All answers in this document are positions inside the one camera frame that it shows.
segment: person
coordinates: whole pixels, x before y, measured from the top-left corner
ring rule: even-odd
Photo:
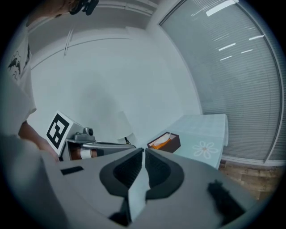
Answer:
[[[24,20],[19,28],[16,45],[13,46],[11,57],[8,56],[9,64],[7,70],[9,77],[17,84],[30,100],[29,113],[26,121],[21,125],[19,136],[22,139],[34,142],[40,150],[49,152],[58,161],[58,154],[53,150],[48,141],[42,138],[27,122],[30,114],[36,111],[31,82],[31,52],[28,43],[28,26],[42,17],[58,17],[68,13],[76,7],[77,0],[44,0],[29,16]]]

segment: black object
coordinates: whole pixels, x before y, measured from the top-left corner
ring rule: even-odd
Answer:
[[[123,226],[128,226],[131,223],[128,199],[124,199],[120,211],[114,213],[109,219]]]
[[[209,183],[208,192],[215,200],[219,212],[224,216],[222,225],[228,224],[245,213],[242,207],[229,195],[229,191],[223,188],[223,183],[217,180]]]
[[[130,141],[128,141],[128,139],[126,137],[124,139],[125,139],[127,145],[131,145]]]
[[[149,176],[150,190],[146,193],[147,199],[167,198],[174,193],[184,181],[184,171],[175,162],[145,149],[145,167]]]
[[[86,15],[91,15],[98,2],[99,0],[78,0],[77,6],[70,10],[70,14],[75,15],[82,10]]]
[[[67,174],[72,174],[72,173],[79,172],[81,170],[84,170],[83,167],[76,166],[76,167],[72,167],[72,168],[68,168],[68,169],[63,169],[63,170],[61,170],[61,172],[62,172],[63,175],[67,175]]]
[[[104,156],[104,150],[103,149],[95,149],[97,151],[97,156],[98,157],[101,157],[101,156]]]
[[[90,136],[92,136],[92,135],[93,135],[93,130],[92,130],[92,129],[89,129],[89,130],[88,130],[88,133],[89,133]]]

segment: window blinds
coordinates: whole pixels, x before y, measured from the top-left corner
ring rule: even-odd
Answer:
[[[247,2],[241,2],[242,7],[244,7],[249,14],[255,19],[256,23],[262,28],[264,34],[267,36],[269,43],[273,52],[276,55],[276,62],[280,68],[281,78],[282,78],[282,86],[284,90],[284,99],[286,97],[286,58],[283,53],[282,48],[280,47],[278,41],[275,38],[275,35],[272,33],[271,29],[267,26],[264,20],[260,17],[260,15],[253,10]],[[284,102],[284,115],[282,116],[282,125],[280,129],[280,133],[278,136],[278,140],[274,146],[274,150],[270,155],[270,160],[286,160],[286,103]]]
[[[237,4],[220,9],[222,2],[187,0],[161,26],[190,69],[203,113],[228,116],[223,154],[264,160],[280,120],[280,76],[256,24]]]

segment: white wall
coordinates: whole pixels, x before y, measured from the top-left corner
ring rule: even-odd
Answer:
[[[167,63],[184,114],[199,115],[202,114],[202,108],[192,74],[176,46],[159,25],[169,11],[179,2],[180,0],[161,1],[149,21],[146,31],[158,46]]]
[[[134,130],[130,142],[135,145],[183,115],[167,64],[146,32],[129,27],[121,29],[121,39],[116,39],[109,29],[105,31],[105,38],[113,39],[103,39],[102,32],[101,40],[72,46],[65,57],[60,51],[32,70],[38,110],[28,122],[42,136],[57,110],[93,127],[96,138],[104,141],[116,141],[109,115],[123,110]]]

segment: printed graphic on shirt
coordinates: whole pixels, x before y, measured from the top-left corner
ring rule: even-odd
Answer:
[[[27,60],[26,60],[26,63],[25,63],[25,67],[28,63],[28,61],[30,60],[30,45],[28,45],[28,55],[27,55]]]
[[[50,139],[51,143],[59,149],[59,145],[63,139],[65,132],[70,124],[57,114],[50,125],[46,136]]]
[[[11,75],[15,80],[21,79],[21,57],[19,55],[19,52],[17,51],[11,59],[11,63],[8,66],[9,71],[11,72]]]

